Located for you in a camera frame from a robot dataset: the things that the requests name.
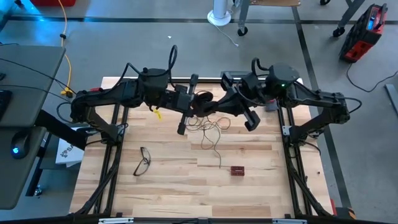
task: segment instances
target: yellow cable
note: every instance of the yellow cable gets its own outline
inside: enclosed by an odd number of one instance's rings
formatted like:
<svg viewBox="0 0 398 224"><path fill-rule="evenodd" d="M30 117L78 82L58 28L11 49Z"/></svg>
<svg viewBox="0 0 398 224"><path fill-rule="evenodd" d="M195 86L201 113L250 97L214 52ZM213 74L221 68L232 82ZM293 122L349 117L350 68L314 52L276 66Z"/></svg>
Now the yellow cable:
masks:
<svg viewBox="0 0 398 224"><path fill-rule="evenodd" d="M64 26L64 28L63 28L62 34L63 34L63 35L66 35L66 33L67 33L67 27L68 27L67 13L65 12L65 9L63 8L63 4L62 4L61 0L58 0L58 2L59 2L60 5L61 5L61 9L62 9L62 12L63 12L63 18L65 19L65 26ZM61 37L61 46L63 47L63 38L62 38L62 37ZM72 65L71 65L71 63L70 63L69 57L68 57L66 54L65 54L65 58L67 59L67 62L68 62L68 64L69 64L69 76L68 76L67 87L65 87L65 89L64 89L63 91L61 91L61 94L62 94L62 95L66 95L67 92L69 92L69 93L72 92L72 91L70 91L70 89L69 89L70 80L71 80L71 78L72 78Z"/></svg>

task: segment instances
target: white cable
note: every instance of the white cable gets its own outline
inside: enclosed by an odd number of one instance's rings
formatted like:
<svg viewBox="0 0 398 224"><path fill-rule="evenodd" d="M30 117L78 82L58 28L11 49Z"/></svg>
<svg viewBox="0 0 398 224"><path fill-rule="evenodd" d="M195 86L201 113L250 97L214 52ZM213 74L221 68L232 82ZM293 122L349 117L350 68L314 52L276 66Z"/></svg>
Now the white cable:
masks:
<svg viewBox="0 0 398 224"><path fill-rule="evenodd" d="M231 9L228 9L227 13L229 13L230 15L232 15L232 14L234 13L234 11L232 11ZM213 17L213 14L210 14L210 17L211 17L212 19L216 19L216 18ZM234 40L233 40L228 34L226 34L226 33L224 33L223 31L221 31L221 29L218 28L218 26L214 25L214 23L210 22L210 20L209 20L209 23L210 23L211 25L215 26L215 27L218 29L218 31L220 31L220 32L221 32L222 34L224 34L226 37L228 37L228 38L231 40L231 42L235 45L235 47L239 47L239 44L235 43Z"/></svg>

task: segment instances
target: white stand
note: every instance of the white stand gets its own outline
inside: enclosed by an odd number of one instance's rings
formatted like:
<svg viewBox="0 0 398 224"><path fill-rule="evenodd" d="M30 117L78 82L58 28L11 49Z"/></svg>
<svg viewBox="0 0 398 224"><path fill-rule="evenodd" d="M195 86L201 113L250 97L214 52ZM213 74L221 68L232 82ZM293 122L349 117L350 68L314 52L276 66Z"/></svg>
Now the white stand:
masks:
<svg viewBox="0 0 398 224"><path fill-rule="evenodd" d="M227 11L228 0L213 0L213 10L207 14L207 20L215 26L225 26L231 21Z"/></svg>

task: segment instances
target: red machine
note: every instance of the red machine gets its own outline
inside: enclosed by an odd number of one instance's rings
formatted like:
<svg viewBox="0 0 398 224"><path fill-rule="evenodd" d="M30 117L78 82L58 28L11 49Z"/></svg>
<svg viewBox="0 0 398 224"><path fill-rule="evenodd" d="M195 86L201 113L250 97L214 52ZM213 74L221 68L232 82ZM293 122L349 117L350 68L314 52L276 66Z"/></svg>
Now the red machine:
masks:
<svg viewBox="0 0 398 224"><path fill-rule="evenodd" d="M58 0L30 0L34 6L60 6ZM65 7L74 6L76 0L61 0L61 3Z"/></svg>
<svg viewBox="0 0 398 224"><path fill-rule="evenodd" d="M387 4L369 6L347 34L340 59L354 63L378 42L383 33L386 12Z"/></svg>

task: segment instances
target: floor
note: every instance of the floor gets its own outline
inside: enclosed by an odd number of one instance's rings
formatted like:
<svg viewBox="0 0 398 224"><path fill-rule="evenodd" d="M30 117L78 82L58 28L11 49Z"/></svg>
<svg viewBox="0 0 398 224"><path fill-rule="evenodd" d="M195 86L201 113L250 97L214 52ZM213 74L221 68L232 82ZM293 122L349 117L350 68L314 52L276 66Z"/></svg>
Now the floor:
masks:
<svg viewBox="0 0 398 224"><path fill-rule="evenodd" d="M18 21L12 18L8 21L0 32L0 41L23 45L60 45L59 33L64 27L61 10L36 9L29 1L23 2L25 8L14 11L16 18L23 19ZM305 63L296 25L292 22L294 16L291 8L250 7L248 19L257 19L260 23L247 24L249 32L244 37L236 35L237 24L221 28L239 44L239 47L235 47L206 22L211 2L118 0L117 4L111 4L104 0L77 1L75 7L67 9L68 16L76 20L68 22L66 43L73 69L71 87L74 90L97 87L104 76L120 76L126 62L137 67L165 68L173 44L178 45L178 59L173 69L173 76L176 77L186 77L192 73L202 77L218 77L222 70L249 70L251 59L258 57L267 66L285 62L300 72L306 85L313 84L314 80L308 76L308 64ZM389 6L387 19L398 20L398 3L395 0L367 0L353 19L357 19L360 12L364 12L373 2L386 2ZM343 0L334 0L327 6L318 3L303 0L297 8L300 18L307 21L336 21L347 8ZM239 10L233 10L236 11L233 17L237 18ZM78 18L84 16L105 17L108 22L90 22L89 19L78 22ZM109 18L113 17L125 19L112 22ZM284 24L262 23L268 19L277 19ZM318 86L324 91L342 92L345 96L363 101L363 107L352 114L348 123L330 126L349 199L359 219L396 223L398 173L394 170L398 167L398 117L382 86L386 83L398 86L398 78L384 82L372 93L351 86L345 77L349 65L338 60L345 35L331 38L335 27L330 24L302 25ZM353 64L349 71L354 82L370 89L378 80L398 70L398 52L395 50L398 47L397 35L397 25L385 27L379 43L358 63ZM68 65L64 60L57 78L66 81L67 73ZM61 89L54 85L51 90L58 93ZM60 103L59 99L49 96L44 109L55 114L54 105L57 103ZM348 102L348 106L354 108L356 104ZM68 113L67 108L62 111L64 117ZM316 110L312 110L313 116L316 113ZM323 168L331 198L341 205L324 139L320 138L318 144L323 152ZM76 174L53 172L59 171L51 171L40 181L48 183L48 189L41 198L22 196L14 210L0 211L0 220L66 214ZM33 206L40 207L40 211L27 212Z"/></svg>

